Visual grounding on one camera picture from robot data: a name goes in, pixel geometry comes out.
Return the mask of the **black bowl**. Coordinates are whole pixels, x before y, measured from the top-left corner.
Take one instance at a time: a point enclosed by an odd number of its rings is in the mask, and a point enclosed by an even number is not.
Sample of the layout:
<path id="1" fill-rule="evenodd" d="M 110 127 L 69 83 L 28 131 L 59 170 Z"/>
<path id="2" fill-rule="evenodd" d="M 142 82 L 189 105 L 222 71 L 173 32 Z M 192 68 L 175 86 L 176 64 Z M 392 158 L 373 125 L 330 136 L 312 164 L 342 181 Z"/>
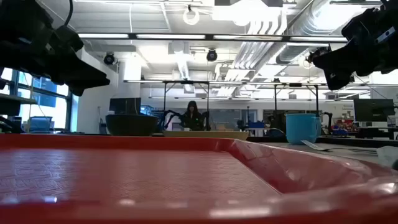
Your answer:
<path id="1" fill-rule="evenodd" d="M 106 125 L 113 136 L 151 136 L 158 118 L 142 114 L 109 114 Z"/>

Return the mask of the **LED light bar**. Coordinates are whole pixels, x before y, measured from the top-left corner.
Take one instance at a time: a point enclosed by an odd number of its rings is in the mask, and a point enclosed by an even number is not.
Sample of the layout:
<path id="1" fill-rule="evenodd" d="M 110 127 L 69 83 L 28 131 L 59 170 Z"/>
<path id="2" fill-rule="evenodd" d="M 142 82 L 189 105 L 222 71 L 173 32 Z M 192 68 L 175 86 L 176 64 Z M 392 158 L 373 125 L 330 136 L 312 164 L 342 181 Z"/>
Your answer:
<path id="1" fill-rule="evenodd" d="M 161 34 L 161 33 L 80 33 L 81 39 L 109 40 L 204 40 L 227 42 L 299 42 L 337 43 L 347 42 L 345 37 L 330 35 L 247 35 L 247 34 Z"/>

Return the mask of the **blue mug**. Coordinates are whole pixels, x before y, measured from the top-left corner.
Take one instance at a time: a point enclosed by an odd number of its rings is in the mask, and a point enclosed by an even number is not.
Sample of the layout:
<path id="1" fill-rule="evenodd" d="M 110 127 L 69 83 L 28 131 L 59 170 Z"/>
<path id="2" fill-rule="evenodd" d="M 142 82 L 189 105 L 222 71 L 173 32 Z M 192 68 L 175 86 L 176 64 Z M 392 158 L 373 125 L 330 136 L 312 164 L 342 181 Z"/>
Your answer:
<path id="1" fill-rule="evenodd" d="M 320 118 L 315 114 L 287 114 L 286 138 L 288 143 L 301 145 L 304 141 L 315 143 L 321 133 Z"/>

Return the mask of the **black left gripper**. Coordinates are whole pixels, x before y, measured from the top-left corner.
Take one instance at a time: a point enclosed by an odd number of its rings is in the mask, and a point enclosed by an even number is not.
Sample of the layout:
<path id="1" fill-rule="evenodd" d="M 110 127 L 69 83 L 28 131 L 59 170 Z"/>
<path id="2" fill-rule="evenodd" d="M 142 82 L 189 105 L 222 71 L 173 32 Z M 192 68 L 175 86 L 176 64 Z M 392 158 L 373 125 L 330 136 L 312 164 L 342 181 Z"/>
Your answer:
<path id="1" fill-rule="evenodd" d="M 78 34 L 68 27 L 72 16 L 58 28 L 36 0 L 0 2 L 0 66 L 22 69 L 34 77 L 49 78 L 67 85 L 76 96 L 86 89 L 110 84 L 101 70 L 76 56 L 83 47 Z"/>

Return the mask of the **blue storage bin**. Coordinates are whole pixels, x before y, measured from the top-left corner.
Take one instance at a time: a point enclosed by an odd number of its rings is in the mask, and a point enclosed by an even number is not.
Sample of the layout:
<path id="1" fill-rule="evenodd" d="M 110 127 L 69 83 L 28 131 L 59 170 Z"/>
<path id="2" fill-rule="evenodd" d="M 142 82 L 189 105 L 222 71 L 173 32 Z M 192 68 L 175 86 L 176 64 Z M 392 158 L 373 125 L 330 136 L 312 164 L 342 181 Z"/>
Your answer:
<path id="1" fill-rule="evenodd" d="M 28 120 L 29 131 L 31 133 L 47 133 L 53 131 L 53 122 L 51 116 L 33 116 Z"/>

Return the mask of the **silver fork teal handle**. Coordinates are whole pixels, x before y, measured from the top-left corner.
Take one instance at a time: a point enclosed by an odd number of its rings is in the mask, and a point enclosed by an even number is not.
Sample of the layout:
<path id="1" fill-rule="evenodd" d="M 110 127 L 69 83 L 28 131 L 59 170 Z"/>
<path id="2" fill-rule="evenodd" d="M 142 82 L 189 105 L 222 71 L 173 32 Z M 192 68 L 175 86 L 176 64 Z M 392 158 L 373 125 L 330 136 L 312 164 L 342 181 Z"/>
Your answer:
<path id="1" fill-rule="evenodd" d="M 322 148 L 322 147 L 320 147 L 314 143 L 311 143 L 309 141 L 306 141 L 306 140 L 301 140 L 301 142 L 316 151 L 328 152 L 328 151 L 333 151 L 333 150 L 346 150 L 346 151 L 361 152 L 361 153 L 367 153 L 367 154 L 377 154 L 376 150 L 354 149 L 354 148 L 343 148 L 343 147 Z"/>

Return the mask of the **red plastic tray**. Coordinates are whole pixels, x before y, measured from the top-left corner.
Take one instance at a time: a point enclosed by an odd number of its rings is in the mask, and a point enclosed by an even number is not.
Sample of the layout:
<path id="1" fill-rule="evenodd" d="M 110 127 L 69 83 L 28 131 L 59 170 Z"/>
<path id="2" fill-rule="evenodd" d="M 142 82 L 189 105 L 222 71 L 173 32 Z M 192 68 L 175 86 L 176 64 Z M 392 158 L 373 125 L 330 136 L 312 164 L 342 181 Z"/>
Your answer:
<path id="1" fill-rule="evenodd" d="M 0 134 L 0 224 L 398 224 L 398 172 L 237 139 Z"/>

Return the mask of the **person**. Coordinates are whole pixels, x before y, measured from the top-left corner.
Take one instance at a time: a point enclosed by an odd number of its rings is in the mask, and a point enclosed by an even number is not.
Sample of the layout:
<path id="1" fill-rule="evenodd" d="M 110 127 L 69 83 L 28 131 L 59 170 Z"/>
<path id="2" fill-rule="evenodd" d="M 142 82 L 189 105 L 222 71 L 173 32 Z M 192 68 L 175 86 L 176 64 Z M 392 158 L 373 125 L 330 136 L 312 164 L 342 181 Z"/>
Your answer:
<path id="1" fill-rule="evenodd" d="M 184 128 L 189 128 L 192 131 L 204 131 L 204 120 L 207 117 L 207 112 L 200 113 L 197 108 L 196 101 L 190 101 L 186 112 L 182 115 L 181 125 Z"/>

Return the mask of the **black computer monitor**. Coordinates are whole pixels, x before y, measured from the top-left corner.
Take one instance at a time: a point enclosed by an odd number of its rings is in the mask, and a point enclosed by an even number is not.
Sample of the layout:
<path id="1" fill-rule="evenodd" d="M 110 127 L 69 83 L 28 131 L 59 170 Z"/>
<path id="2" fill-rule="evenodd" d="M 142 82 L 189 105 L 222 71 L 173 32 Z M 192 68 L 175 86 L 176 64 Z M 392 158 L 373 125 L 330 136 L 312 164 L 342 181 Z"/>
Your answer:
<path id="1" fill-rule="evenodd" d="M 353 103 L 355 121 L 360 122 L 386 122 L 397 108 L 392 99 L 354 99 Z"/>
<path id="2" fill-rule="evenodd" d="M 140 114 L 141 98 L 111 98 L 109 114 Z"/>

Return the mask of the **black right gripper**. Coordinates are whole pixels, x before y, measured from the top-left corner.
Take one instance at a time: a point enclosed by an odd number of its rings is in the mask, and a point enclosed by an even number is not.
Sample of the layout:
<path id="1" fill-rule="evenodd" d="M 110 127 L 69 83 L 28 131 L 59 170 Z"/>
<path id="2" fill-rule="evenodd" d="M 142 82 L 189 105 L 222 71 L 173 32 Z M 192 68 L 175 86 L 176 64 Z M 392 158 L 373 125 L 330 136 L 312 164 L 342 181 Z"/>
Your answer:
<path id="1" fill-rule="evenodd" d="M 353 72 L 364 77 L 398 69 L 398 0 L 380 1 L 379 8 L 366 9 L 344 26 L 345 46 L 313 59 L 329 90 L 346 86 Z"/>

